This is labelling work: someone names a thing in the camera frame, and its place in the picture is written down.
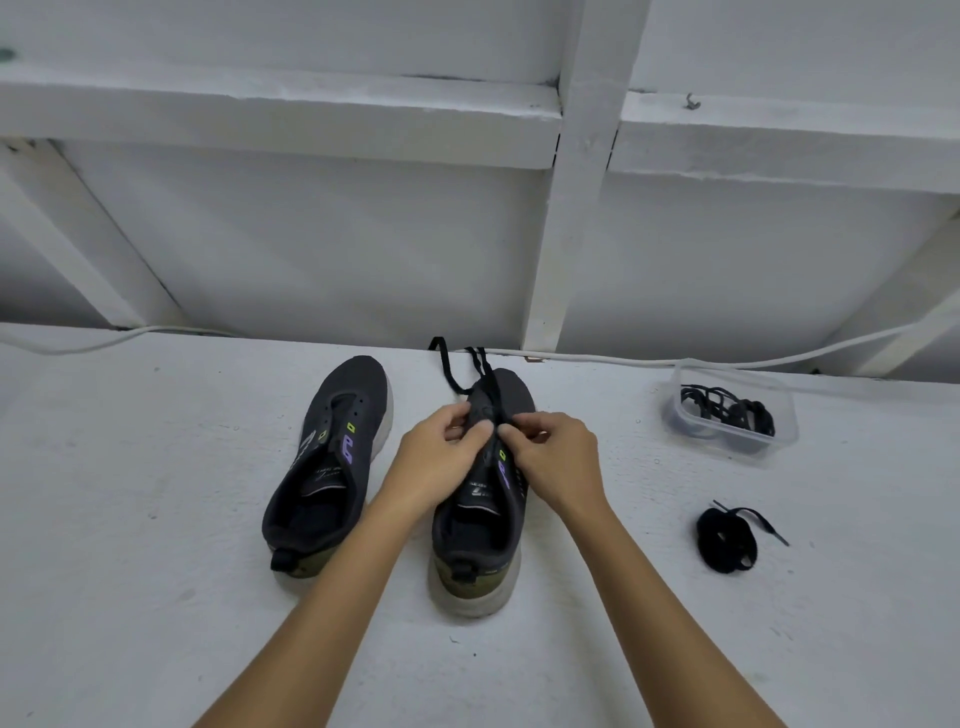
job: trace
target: purple logo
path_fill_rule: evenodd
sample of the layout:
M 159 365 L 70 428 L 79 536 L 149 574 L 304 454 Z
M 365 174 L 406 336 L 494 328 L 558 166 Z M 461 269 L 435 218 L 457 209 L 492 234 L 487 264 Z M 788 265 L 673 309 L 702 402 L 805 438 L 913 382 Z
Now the purple logo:
M 347 462 L 350 465 L 353 465 L 353 455 L 350 454 L 349 448 L 353 447 L 353 440 L 350 439 L 349 435 L 344 435 L 344 443 L 340 447 L 340 452 L 344 454 L 344 457 L 347 459 Z
M 507 480 L 507 468 L 506 468 L 506 466 L 503 464 L 503 461 L 502 461 L 502 460 L 500 460 L 499 462 L 497 462 L 496 468 L 500 471 L 500 477 L 503 478 L 503 487 L 506 488 L 506 489 L 509 491 L 509 490 L 510 490 L 510 481 Z

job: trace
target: white painted wood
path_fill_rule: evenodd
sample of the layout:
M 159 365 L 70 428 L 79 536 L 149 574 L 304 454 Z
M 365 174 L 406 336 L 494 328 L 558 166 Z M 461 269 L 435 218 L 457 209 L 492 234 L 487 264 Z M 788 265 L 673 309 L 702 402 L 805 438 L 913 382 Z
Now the white painted wood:
M 0 321 L 103 327 L 107 324 L 0 214 Z
M 612 172 L 960 193 L 960 110 L 627 94 Z
M 708 361 L 808 352 L 958 204 L 916 192 L 608 174 L 559 351 Z
M 173 64 L 0 66 L 0 135 L 546 169 L 554 88 Z
M 888 376 L 960 324 L 960 220 L 940 228 L 830 336 L 828 343 L 915 321 L 905 333 L 819 363 L 827 374 Z
M 65 153 L 195 326 L 519 345 L 542 172 L 129 144 Z
M 960 109 L 949 0 L 654 4 L 630 88 Z
M 175 63 L 556 83 L 568 0 L 30 0 L 0 42 L 64 68 Z
M 49 141 L 0 138 L 0 217 L 115 327 L 182 312 Z
M 0 378 L 0 395 L 14 388 L 0 413 L 5 727 L 200 715 L 296 602 L 269 571 L 260 520 L 310 398 L 360 352 L 396 398 L 375 493 L 404 430 L 452 399 L 434 353 L 157 334 L 74 357 L 0 347 L 16 372 Z M 668 371 L 494 365 L 596 431 L 613 508 L 787 725 L 956 724 L 960 388 L 778 375 L 800 441 L 752 467 L 663 428 Z M 468 357 L 454 367 L 465 375 Z M 757 531 L 752 571 L 709 571 L 691 528 L 713 498 L 755 507 L 791 546 Z M 424 521 L 331 728 L 649 726 L 589 572 L 537 498 L 522 548 L 504 610 L 456 622 L 427 595 Z
M 648 0 L 579 0 L 571 11 L 560 78 L 564 128 L 524 325 L 526 350 L 552 352 L 560 340 L 648 6 Z
M 898 366 L 890 378 L 960 384 L 960 327 L 919 350 Z

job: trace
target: shoe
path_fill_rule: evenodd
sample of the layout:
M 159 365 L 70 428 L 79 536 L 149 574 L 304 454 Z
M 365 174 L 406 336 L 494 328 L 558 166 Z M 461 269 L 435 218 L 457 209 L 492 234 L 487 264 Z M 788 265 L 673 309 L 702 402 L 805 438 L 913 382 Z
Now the shoe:
M 521 412 L 536 411 L 520 377 L 509 369 L 492 370 L 483 349 L 468 349 L 481 376 L 466 390 L 450 374 L 446 343 L 441 337 L 434 339 L 430 348 L 438 346 L 450 386 L 468 395 L 470 411 L 465 428 L 482 420 L 500 425 Z M 526 500 L 527 481 L 494 430 L 467 477 L 434 513 L 428 583 L 440 606 L 459 617 L 479 618 L 507 603 L 520 571 L 520 532 Z
M 263 514 L 270 568 L 316 576 L 360 520 L 370 463 L 394 418 L 390 380 L 371 356 L 328 376 L 303 419 L 297 458 Z

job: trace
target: forearm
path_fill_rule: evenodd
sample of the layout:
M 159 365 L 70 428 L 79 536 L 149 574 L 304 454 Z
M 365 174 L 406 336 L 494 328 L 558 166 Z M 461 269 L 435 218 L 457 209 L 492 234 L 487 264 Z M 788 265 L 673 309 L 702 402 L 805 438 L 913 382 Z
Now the forearm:
M 782 728 L 609 508 L 564 515 L 657 728 Z
M 377 497 L 313 589 L 196 728 L 326 725 L 417 514 Z

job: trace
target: shoe upper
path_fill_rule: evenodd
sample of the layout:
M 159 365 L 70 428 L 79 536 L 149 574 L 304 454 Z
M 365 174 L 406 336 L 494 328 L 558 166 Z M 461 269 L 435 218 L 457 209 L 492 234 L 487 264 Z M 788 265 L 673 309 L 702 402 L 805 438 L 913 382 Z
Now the shoe upper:
M 263 516 L 275 570 L 292 571 L 301 557 L 337 546 L 359 521 L 387 400 L 387 376 L 371 356 L 354 356 L 324 380 Z
M 483 420 L 499 425 L 520 412 L 535 411 L 526 385 L 508 369 L 482 376 L 468 401 L 467 428 Z M 527 481 L 494 431 L 467 477 L 434 513 L 434 552 L 450 566 L 455 580 L 472 583 L 510 565 L 523 529 L 526 498 Z

